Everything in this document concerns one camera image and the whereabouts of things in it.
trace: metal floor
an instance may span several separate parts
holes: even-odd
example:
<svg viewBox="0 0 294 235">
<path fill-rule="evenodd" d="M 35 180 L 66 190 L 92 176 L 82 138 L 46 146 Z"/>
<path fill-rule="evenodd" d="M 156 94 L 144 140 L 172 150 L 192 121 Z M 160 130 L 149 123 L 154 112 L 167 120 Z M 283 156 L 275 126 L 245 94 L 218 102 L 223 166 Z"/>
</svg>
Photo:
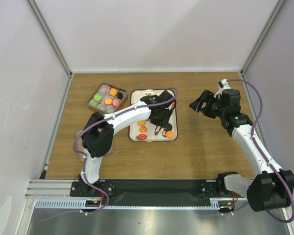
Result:
<svg viewBox="0 0 294 235">
<path fill-rule="evenodd" d="M 286 224 L 249 207 L 234 216 L 203 210 L 102 210 L 85 216 L 67 210 L 35 209 L 28 235 L 289 235 Z"/>
</svg>

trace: pink ball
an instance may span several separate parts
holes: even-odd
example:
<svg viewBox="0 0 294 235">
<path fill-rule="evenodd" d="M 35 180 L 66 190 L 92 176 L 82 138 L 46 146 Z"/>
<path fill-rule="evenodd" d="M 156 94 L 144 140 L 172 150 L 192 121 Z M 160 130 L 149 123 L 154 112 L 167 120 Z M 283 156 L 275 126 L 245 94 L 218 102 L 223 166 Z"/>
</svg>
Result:
<svg viewBox="0 0 294 235">
<path fill-rule="evenodd" d="M 117 107 L 119 105 L 119 103 L 120 103 L 120 101 L 118 99 L 114 99 L 112 101 L 112 104 L 113 104 L 114 107 Z"/>
</svg>

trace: tray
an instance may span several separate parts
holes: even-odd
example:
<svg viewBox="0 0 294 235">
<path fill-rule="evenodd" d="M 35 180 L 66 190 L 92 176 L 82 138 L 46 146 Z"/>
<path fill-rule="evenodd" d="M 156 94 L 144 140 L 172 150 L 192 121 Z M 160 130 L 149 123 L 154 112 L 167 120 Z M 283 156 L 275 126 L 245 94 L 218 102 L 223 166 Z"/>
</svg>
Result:
<svg viewBox="0 0 294 235">
<path fill-rule="evenodd" d="M 160 95 L 164 89 L 158 90 L 158 89 L 148 89 L 148 90 L 135 90 L 131 94 L 131 105 L 138 102 L 143 96 L 146 95 Z M 146 122 L 142 123 L 135 123 L 130 125 L 129 127 L 129 138 L 132 141 L 135 142 L 153 142 L 153 141 L 174 141 L 178 137 L 178 131 L 177 131 L 177 118 L 176 118 L 176 108 L 173 110 L 172 115 L 169 120 L 169 124 L 172 125 L 172 133 L 167 132 L 163 128 L 158 132 L 157 135 L 155 135 L 155 129 L 156 126 L 154 124 L 151 124 L 148 120 Z"/>
</svg>

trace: red strawberry print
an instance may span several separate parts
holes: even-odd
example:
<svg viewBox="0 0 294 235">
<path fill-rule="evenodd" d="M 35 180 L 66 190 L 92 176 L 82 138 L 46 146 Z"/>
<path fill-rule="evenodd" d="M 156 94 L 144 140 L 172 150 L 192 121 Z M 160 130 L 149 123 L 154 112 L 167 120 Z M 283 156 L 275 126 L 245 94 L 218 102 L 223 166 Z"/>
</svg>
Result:
<svg viewBox="0 0 294 235">
<path fill-rule="evenodd" d="M 145 141 L 147 139 L 147 135 L 145 134 L 140 134 L 136 137 L 137 141 Z"/>
</svg>

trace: wooden surface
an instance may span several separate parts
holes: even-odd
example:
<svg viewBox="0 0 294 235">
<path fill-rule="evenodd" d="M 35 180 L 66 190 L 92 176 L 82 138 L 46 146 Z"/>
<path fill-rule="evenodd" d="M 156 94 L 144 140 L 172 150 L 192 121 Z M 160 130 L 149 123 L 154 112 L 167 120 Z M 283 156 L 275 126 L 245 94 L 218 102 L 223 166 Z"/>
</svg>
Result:
<svg viewBox="0 0 294 235">
<path fill-rule="evenodd" d="M 129 99 L 135 89 L 176 87 L 178 138 L 174 142 L 133 142 L 128 128 L 114 137 L 115 151 L 103 158 L 101 178 L 197 179 L 216 178 L 218 173 L 236 171 L 252 178 L 249 163 L 238 144 L 221 127 L 220 119 L 204 117 L 189 104 L 207 89 L 218 90 L 218 81 L 239 78 L 235 72 L 179 73 L 95 73 L 75 74 L 68 95 L 46 178 L 74 178 L 82 163 L 72 150 L 76 132 L 82 130 L 92 111 L 86 100 L 101 82 L 124 88 Z M 241 92 L 242 112 L 251 117 L 243 86 L 231 82 Z"/>
</svg>

